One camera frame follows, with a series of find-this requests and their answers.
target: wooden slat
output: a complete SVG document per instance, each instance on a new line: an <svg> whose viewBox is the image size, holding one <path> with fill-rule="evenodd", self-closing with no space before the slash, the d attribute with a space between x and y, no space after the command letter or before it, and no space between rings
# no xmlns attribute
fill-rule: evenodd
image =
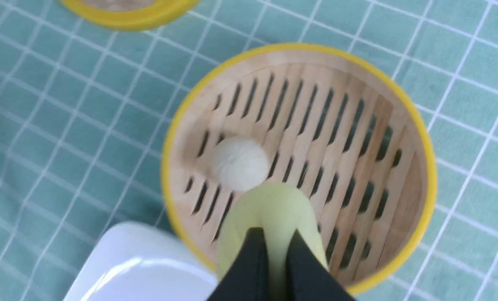
<svg viewBox="0 0 498 301"><path fill-rule="evenodd" d="M333 97L329 105L327 115L321 129L319 137L310 143L310 150L306 156L308 161L308 170L304 176L304 182L301 186L301 191L308 197L312 193L316 177L319 173L319 168L323 166L323 159L327 151L327 146L333 133L336 118L342 103L344 101L344 93L348 84L348 74L335 71L331 89L333 90Z"/></svg>
<svg viewBox="0 0 498 301"><path fill-rule="evenodd" d="M308 150L310 150L310 145L312 143L312 138L314 137L314 132L316 131L319 118L323 111L325 100L329 95L329 90L331 89L331 83L333 80L334 72L327 68L321 68L318 72L316 82L317 91L314 96L314 101L312 103L312 108L306 119L306 125L304 131L297 136L295 145L293 147L293 164L291 166L291 171L287 179L287 183L292 186L297 186L299 179L301 177L304 164L306 162L306 155ZM292 122L300 122L301 125L304 121L303 118L299 120L292 120Z"/></svg>
<svg viewBox="0 0 498 301"><path fill-rule="evenodd" d="M377 269L383 247L390 231L390 226L396 209L399 204L401 192L404 188L406 175L413 162L415 150L412 148L411 141L404 133L400 139L399 149L402 150L399 164L390 170L386 187L388 189L388 198L383 215L380 219L373 222L370 228L368 240L371 241L371 250L366 258L357 268L355 279L363 279Z"/></svg>
<svg viewBox="0 0 498 301"><path fill-rule="evenodd" d="M394 154L398 150L399 142L401 141L404 123L397 118L391 121L390 126L393 129L393 134L388 143L386 156L380 162L377 162L373 168L370 180L374 183L374 190L368 208L364 213L358 214L354 221L353 232L356 234L355 249L350 259L349 266L340 271L339 280L341 282L351 282L355 276L364 246L368 242L371 225L373 224L381 197L386 188L388 174L390 173L392 163L394 162Z"/></svg>
<svg viewBox="0 0 498 301"><path fill-rule="evenodd" d="M335 193L330 202L324 205L323 212L319 218L319 222L321 223L321 237L325 246L329 243L332 231L335 228L336 220L338 218L342 202L344 201L347 187L349 186L350 179L358 160L358 155L360 154L362 143L364 142L364 137L366 136L373 111L375 110L375 100L377 97L378 96L375 91L369 87L366 87L362 97L365 99L365 105L360 120L356 125L355 136L352 139L349 150L341 155L340 161L338 162L337 172L339 174L339 179ZM339 138L344 140L344 144L348 134L349 131L346 135L344 135L344 137Z"/></svg>
<svg viewBox="0 0 498 301"><path fill-rule="evenodd" d="M295 122L295 120L302 120L304 114L306 113L309 103L308 100L312 95L312 90L314 89L316 82L316 76L320 68L321 67L319 66L307 65L301 75L303 86L299 93L297 105L291 115L289 127L285 129L283 138L281 139L281 143L278 147L279 157L274 168L273 176L271 177L272 181L281 181L284 173L286 172L287 165L293 153L295 140L297 139L297 135L301 129L301 123Z"/></svg>
<svg viewBox="0 0 498 301"><path fill-rule="evenodd" d="M420 170L419 161L413 158L378 266L386 265L401 250L415 229L413 226L417 223L417 215L421 213L419 208L423 206L425 199L421 190L423 184Z"/></svg>
<svg viewBox="0 0 498 301"><path fill-rule="evenodd" d="M381 143L384 139L386 126L388 126L390 115L392 114L391 109L392 107L390 103L387 103L386 101L377 100L375 102L375 112L377 116L375 128L371 135L371 140L369 142L366 153L358 159L358 162L354 167L353 176L356 179L356 184L352 192L350 203L348 204L348 206L340 210L336 221L336 228L338 229L339 235L329 265L329 268L333 274L338 273L339 271L340 262L342 261L342 257L346 251L346 245L352 233L354 220L358 213L358 208L360 208L362 197L364 196L364 193L366 191L370 175L373 168L375 167L375 158L377 158L377 152L379 152ZM362 136L357 136L358 134L355 134L353 142L356 142L355 140L357 139L357 141L360 141L358 145L362 146L362 144L364 143L365 131L363 131L363 133L364 135Z"/></svg>
<svg viewBox="0 0 498 301"><path fill-rule="evenodd" d="M342 119L335 134L334 141L330 145L327 145L327 149L325 150L322 165L326 168L323 170L323 176L319 184L319 190L311 198L312 205L314 206L314 212L316 213L317 217L320 217L323 212L323 208L327 200L327 195L329 194L329 190L331 189L332 180L340 166L342 150L344 150L347 136L350 133L360 100L363 96L369 96L370 93L372 93L372 90L369 87L365 87L363 82L355 77L350 77L345 92L345 95L347 95L348 97L348 102L345 106L344 114L342 115ZM337 208L335 207L335 205L331 205L331 207L329 207L329 210L337 210ZM323 244L325 247L327 247L332 231L333 228L331 227L331 229L322 232L326 233L323 240Z"/></svg>

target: white dumpling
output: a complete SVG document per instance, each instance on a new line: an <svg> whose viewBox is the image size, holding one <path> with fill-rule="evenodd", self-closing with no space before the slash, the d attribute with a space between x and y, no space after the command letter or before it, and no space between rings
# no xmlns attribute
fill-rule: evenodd
<svg viewBox="0 0 498 301"><path fill-rule="evenodd" d="M228 138L216 146L211 170L222 186L234 191L247 191L266 180L268 156L256 141Z"/></svg>

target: checkered tablecloth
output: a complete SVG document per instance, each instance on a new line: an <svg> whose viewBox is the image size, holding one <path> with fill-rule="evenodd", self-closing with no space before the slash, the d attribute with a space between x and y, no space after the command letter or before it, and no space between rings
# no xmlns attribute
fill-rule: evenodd
<svg viewBox="0 0 498 301"><path fill-rule="evenodd" d="M0 301L59 301L98 238L170 229L170 120L218 63L276 42L347 50L409 93L439 194L407 263L361 301L498 301L498 1L203 0L116 33L56 0L0 0Z"/></svg>

